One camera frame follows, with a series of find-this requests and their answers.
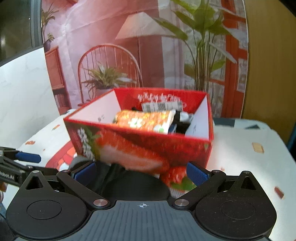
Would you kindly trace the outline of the black eye mask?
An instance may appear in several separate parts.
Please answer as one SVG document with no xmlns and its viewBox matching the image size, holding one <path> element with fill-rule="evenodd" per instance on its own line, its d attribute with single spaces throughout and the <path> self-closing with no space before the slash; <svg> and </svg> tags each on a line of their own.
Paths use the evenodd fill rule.
<svg viewBox="0 0 296 241">
<path fill-rule="evenodd" d="M 107 200 L 159 201 L 170 197 L 161 180 L 146 173 L 126 170 L 119 164 L 97 162 L 93 191 Z"/>
</svg>

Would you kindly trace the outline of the orange floral cloth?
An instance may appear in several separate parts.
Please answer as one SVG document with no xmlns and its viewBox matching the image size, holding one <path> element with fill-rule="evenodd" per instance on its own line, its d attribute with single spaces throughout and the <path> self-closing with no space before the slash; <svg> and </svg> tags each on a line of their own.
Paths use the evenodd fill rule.
<svg viewBox="0 0 296 241">
<path fill-rule="evenodd" d="M 175 114 L 175 110 L 157 111 L 152 113 L 122 110 L 116 114 L 113 124 L 120 128 L 131 128 L 138 131 L 168 134 Z"/>
</svg>

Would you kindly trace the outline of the grey knitted cloth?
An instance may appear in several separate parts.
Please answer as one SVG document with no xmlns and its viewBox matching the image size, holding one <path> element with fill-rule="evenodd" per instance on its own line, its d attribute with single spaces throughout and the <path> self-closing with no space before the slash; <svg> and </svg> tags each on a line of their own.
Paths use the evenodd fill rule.
<svg viewBox="0 0 296 241">
<path fill-rule="evenodd" d="M 88 162 L 92 162 L 92 160 L 88 159 L 85 156 L 76 156 L 70 163 L 69 170 L 74 171 Z"/>
</svg>

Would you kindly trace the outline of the printed room backdrop cloth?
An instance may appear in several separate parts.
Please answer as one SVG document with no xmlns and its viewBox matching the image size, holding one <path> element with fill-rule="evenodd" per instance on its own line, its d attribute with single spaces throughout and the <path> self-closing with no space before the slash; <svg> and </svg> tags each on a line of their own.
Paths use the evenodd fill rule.
<svg viewBox="0 0 296 241">
<path fill-rule="evenodd" d="M 244 1 L 42 1 L 45 58 L 59 113 L 116 87 L 201 90 L 213 116 L 242 115 Z"/>
</svg>

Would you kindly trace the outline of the red strawberry cardboard box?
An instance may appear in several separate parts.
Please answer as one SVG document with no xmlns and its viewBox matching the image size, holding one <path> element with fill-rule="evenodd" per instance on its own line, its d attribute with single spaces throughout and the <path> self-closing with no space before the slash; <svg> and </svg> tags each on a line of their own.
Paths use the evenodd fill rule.
<svg viewBox="0 0 296 241">
<path fill-rule="evenodd" d="M 137 131 L 113 124 L 121 110 L 140 110 L 145 103 L 169 101 L 181 101 L 184 110 L 194 115 L 185 133 Z M 189 162 L 206 167 L 214 138 L 209 96 L 202 91 L 112 89 L 65 117 L 64 123 L 77 154 L 153 175 Z"/>
</svg>

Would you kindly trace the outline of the wooden wall panel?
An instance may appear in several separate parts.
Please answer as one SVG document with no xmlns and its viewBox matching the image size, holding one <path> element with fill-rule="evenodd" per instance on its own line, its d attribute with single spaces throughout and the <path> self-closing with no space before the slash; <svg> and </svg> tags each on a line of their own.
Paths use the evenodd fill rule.
<svg viewBox="0 0 296 241">
<path fill-rule="evenodd" d="M 295 125 L 295 16 L 280 1 L 245 1 L 249 66 L 243 118 L 288 142 Z"/>
</svg>

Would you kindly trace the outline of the dark window frame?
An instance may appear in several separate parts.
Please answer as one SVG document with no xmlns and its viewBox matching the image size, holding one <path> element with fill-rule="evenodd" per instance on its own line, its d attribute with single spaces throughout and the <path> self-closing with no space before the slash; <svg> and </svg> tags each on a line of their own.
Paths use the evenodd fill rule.
<svg viewBox="0 0 296 241">
<path fill-rule="evenodd" d="M 43 46 L 41 1 L 1 1 L 1 66 Z"/>
</svg>

